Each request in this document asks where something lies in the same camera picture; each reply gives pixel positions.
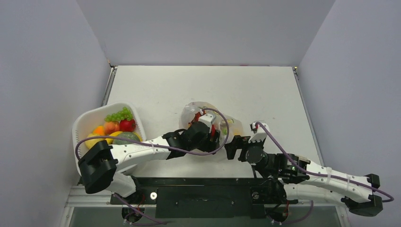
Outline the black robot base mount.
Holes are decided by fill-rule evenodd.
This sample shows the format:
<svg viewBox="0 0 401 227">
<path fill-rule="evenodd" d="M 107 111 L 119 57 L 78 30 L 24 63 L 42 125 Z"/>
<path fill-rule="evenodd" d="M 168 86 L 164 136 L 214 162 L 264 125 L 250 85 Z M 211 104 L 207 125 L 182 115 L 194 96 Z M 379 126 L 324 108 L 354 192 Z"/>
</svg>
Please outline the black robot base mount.
<svg viewBox="0 0 401 227">
<path fill-rule="evenodd" d="M 297 204 L 278 182 L 263 178 L 137 178 L 132 206 L 156 208 L 156 218 L 265 218 Z"/>
</svg>

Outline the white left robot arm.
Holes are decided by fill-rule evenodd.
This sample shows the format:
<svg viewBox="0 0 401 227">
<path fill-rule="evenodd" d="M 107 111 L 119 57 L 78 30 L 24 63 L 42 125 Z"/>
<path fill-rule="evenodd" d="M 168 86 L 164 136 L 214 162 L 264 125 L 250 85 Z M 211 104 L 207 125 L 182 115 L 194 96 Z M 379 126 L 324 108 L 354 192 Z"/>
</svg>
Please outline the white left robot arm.
<svg viewBox="0 0 401 227">
<path fill-rule="evenodd" d="M 80 158 L 78 169 L 87 194 L 108 190 L 128 203 L 136 203 L 141 190 L 132 176 L 124 174 L 134 165 L 183 157 L 196 149 L 200 155 L 206 155 L 219 148 L 220 131 L 195 122 L 188 129 L 168 132 L 144 142 L 109 145 L 106 140 L 100 140 Z"/>
</svg>

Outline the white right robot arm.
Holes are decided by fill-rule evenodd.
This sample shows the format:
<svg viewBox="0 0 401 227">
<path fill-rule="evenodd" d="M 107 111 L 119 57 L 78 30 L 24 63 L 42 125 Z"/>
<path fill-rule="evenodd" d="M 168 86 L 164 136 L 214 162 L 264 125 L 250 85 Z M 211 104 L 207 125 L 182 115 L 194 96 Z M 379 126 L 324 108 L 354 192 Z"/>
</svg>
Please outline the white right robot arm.
<svg viewBox="0 0 401 227">
<path fill-rule="evenodd" d="M 240 150 L 238 160 L 249 163 L 267 180 L 270 201 L 325 201 L 365 217 L 374 217 L 383 210 L 383 199 L 375 194 L 380 186 L 377 175 L 348 175 L 294 154 L 266 153 L 266 138 L 235 135 L 225 149 L 229 160 Z"/>
</svg>

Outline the red fake cherry bunch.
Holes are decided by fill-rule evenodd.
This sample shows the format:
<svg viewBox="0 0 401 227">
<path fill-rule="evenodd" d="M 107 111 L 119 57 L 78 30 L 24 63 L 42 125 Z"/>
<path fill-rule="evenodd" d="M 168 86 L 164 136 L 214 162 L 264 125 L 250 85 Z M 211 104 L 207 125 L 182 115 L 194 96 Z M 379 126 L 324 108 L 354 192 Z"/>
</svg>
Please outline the red fake cherry bunch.
<svg viewBox="0 0 401 227">
<path fill-rule="evenodd" d="M 201 117 L 204 114 L 206 114 L 206 113 L 201 113 L 201 112 L 196 113 L 196 115 L 195 115 L 195 117 L 194 117 L 192 122 L 199 122 L 198 121 L 199 117 Z M 211 130 L 209 130 L 209 134 L 210 134 L 211 137 L 214 137 L 215 133 L 216 133 L 216 129 L 215 129 L 214 124 L 213 124 Z"/>
</svg>

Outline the clear printed plastic bag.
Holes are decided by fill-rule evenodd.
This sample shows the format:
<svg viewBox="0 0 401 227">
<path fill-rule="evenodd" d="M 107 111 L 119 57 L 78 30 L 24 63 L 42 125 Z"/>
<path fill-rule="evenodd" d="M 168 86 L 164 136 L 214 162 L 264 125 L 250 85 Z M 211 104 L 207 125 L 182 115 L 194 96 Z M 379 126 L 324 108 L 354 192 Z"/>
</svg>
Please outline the clear printed plastic bag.
<svg viewBox="0 0 401 227">
<path fill-rule="evenodd" d="M 217 110 L 215 106 L 208 102 L 195 101 L 187 104 L 179 117 L 179 128 L 188 129 L 191 123 L 194 121 L 195 115 L 199 114 L 200 110 L 204 108 L 212 108 Z M 226 124 L 224 119 L 216 111 L 206 110 L 204 113 L 213 113 L 216 116 L 213 126 L 220 133 L 219 145 L 217 145 L 217 147 L 222 144 L 226 137 L 228 137 L 226 143 L 230 143 L 235 135 L 242 135 L 244 133 L 243 125 L 239 120 L 224 113 L 223 115 L 227 120 Z"/>
</svg>

